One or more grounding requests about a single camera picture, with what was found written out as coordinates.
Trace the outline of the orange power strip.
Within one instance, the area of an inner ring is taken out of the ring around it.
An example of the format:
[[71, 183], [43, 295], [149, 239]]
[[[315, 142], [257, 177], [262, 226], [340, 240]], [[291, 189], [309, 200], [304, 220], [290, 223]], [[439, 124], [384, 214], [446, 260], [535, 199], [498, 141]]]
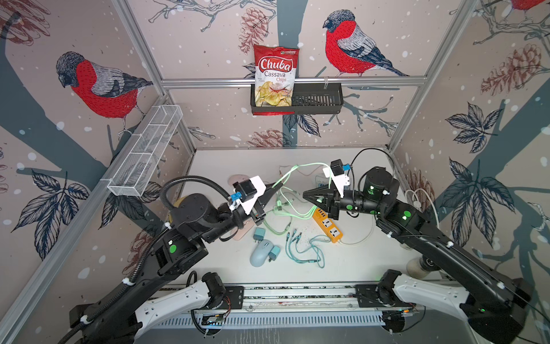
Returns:
[[319, 228], [327, 235], [332, 243], [337, 243], [342, 239], [343, 233], [339, 230], [336, 224], [330, 219], [326, 212], [320, 208], [316, 208], [312, 219]]

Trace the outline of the teal charger plug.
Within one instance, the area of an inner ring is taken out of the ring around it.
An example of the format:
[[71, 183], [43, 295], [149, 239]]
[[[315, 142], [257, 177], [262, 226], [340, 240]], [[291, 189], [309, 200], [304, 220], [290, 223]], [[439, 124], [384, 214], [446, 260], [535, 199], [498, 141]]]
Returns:
[[270, 250], [269, 254], [268, 254], [268, 261], [269, 262], [275, 261], [278, 258], [280, 252], [281, 252], [280, 247], [273, 246], [272, 249]]
[[254, 230], [254, 233], [253, 233], [253, 240], [255, 242], [261, 242], [264, 240], [265, 238], [265, 235], [266, 235], [266, 229], [264, 228], [260, 228], [260, 227], [257, 227], [255, 230]]

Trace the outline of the light blue computer mouse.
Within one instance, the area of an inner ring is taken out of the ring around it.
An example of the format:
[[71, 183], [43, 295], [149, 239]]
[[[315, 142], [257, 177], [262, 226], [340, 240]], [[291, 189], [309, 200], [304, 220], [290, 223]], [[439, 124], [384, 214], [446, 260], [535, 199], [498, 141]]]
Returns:
[[252, 267], [261, 267], [268, 260], [273, 248], [273, 243], [267, 239], [259, 242], [249, 260]]

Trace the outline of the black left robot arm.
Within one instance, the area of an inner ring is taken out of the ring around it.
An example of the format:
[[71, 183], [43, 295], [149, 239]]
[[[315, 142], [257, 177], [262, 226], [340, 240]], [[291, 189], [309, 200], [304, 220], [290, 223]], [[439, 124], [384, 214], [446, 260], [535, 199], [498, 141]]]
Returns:
[[[186, 196], [179, 206], [167, 198], [179, 184], [201, 183], [224, 199], [215, 207], [201, 193]], [[94, 304], [77, 305], [70, 312], [70, 331], [61, 339], [66, 343], [81, 333], [81, 343], [132, 343], [143, 323], [136, 311], [160, 288], [189, 271], [208, 254], [206, 245], [231, 240], [252, 219], [261, 224], [265, 206], [282, 187], [282, 182], [264, 183], [258, 176], [237, 182], [227, 192], [203, 176], [172, 179], [160, 189], [159, 198], [169, 210], [171, 221], [145, 248], [134, 270], [113, 291]]]

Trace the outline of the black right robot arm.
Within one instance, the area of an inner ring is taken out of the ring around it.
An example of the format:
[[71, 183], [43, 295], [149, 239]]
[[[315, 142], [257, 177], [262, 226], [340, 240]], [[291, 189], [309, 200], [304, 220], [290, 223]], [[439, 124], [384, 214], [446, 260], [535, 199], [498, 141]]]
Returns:
[[461, 246], [444, 235], [438, 225], [414, 206], [398, 200], [400, 183], [395, 167], [374, 166], [358, 181], [354, 163], [332, 161], [324, 169], [328, 185], [304, 191], [304, 200], [322, 209], [330, 219], [342, 211], [371, 214], [380, 230], [409, 246], [447, 272], [465, 290], [458, 302], [437, 298], [433, 308], [449, 305], [481, 337], [492, 343], [512, 343], [524, 329], [533, 287], [524, 279], [511, 279], [479, 262]]

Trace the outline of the flat pink computer mouse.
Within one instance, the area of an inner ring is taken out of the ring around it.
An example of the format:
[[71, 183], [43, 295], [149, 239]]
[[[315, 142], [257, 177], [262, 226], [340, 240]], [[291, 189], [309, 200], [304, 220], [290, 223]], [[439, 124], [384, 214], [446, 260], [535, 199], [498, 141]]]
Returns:
[[248, 226], [248, 227], [245, 227], [243, 229], [239, 229], [236, 232], [236, 235], [233, 237], [233, 240], [240, 241], [252, 228], [253, 228], [253, 226]]

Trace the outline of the teal power strip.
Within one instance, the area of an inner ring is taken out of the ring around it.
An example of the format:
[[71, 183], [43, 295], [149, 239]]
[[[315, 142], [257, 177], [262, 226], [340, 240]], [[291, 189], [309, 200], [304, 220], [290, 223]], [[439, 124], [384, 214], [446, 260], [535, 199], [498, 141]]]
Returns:
[[323, 186], [328, 186], [328, 184], [329, 184], [328, 177], [324, 177], [324, 176], [320, 176], [320, 175], [315, 176], [315, 186], [317, 188], [323, 187]]

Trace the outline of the yellow bowl with buns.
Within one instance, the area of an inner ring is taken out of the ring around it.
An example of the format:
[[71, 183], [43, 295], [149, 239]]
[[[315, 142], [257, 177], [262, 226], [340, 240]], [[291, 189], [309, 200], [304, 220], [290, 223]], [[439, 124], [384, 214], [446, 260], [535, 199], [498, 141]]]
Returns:
[[185, 198], [186, 197], [184, 196], [184, 197], [180, 197], [179, 199], [176, 200], [176, 202], [173, 204], [174, 208], [169, 211], [170, 216], [173, 216], [173, 214], [178, 213], [178, 209], [180, 208], [180, 205], [182, 205]]

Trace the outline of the glass jar black lid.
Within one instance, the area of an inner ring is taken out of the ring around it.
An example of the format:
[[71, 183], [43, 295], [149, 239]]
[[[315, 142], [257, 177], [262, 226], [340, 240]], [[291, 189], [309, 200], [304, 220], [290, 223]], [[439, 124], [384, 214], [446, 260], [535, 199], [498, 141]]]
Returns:
[[431, 271], [423, 265], [422, 257], [411, 259], [406, 265], [406, 270], [408, 276], [417, 280], [423, 280], [431, 273]]

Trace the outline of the red Chuba cassava chips bag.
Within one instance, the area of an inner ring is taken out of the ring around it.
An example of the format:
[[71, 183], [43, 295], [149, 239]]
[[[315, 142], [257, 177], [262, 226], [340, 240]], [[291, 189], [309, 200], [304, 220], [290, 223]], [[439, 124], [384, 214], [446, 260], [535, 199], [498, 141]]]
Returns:
[[291, 106], [299, 49], [254, 46], [256, 106]]

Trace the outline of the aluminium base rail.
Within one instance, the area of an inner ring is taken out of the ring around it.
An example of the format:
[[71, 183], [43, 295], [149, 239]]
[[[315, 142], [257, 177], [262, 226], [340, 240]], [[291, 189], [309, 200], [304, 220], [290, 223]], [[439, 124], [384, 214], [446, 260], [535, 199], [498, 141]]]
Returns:
[[226, 286], [212, 273], [169, 295], [148, 298], [132, 317], [137, 321], [136, 338], [155, 327], [194, 323], [210, 335], [224, 329], [389, 325], [400, 323], [420, 305], [467, 321], [461, 305], [468, 296], [463, 287], [408, 275], [354, 286], [343, 282]]

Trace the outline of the right rear frame post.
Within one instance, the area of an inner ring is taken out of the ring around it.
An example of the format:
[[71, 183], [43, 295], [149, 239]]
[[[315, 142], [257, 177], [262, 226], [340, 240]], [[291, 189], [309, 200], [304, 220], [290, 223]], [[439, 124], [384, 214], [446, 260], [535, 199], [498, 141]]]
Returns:
[[395, 133], [390, 139], [388, 144], [389, 152], [395, 153], [397, 150], [414, 117], [421, 109], [423, 101], [426, 99], [429, 91], [435, 84], [436, 79], [441, 73], [441, 70], [443, 69], [448, 58], [451, 56], [458, 40], [460, 40], [463, 31], [468, 26], [468, 21], [470, 20], [477, 4], [478, 1], [474, 0], [464, 0], [459, 4], [450, 26], [445, 32], [434, 58], [425, 73], [425, 81], [415, 92], [410, 104], [407, 107], [407, 110], [395, 130]]

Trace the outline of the aluminium frame corner post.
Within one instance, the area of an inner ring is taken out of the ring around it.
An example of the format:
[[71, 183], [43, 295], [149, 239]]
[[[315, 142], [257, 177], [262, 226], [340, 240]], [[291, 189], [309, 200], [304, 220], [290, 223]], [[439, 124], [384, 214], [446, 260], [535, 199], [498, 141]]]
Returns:
[[170, 92], [162, 85], [163, 78], [160, 73], [160, 69], [153, 57], [150, 47], [148, 46], [146, 39], [137, 23], [137, 20], [130, 7], [130, 2], [126, 0], [112, 0], [113, 6], [120, 17], [121, 22], [130, 37], [131, 42], [140, 57], [143, 67], [146, 70], [150, 80], [153, 82], [153, 86], [156, 93], [160, 98], [165, 100], [165, 103], [175, 105]]

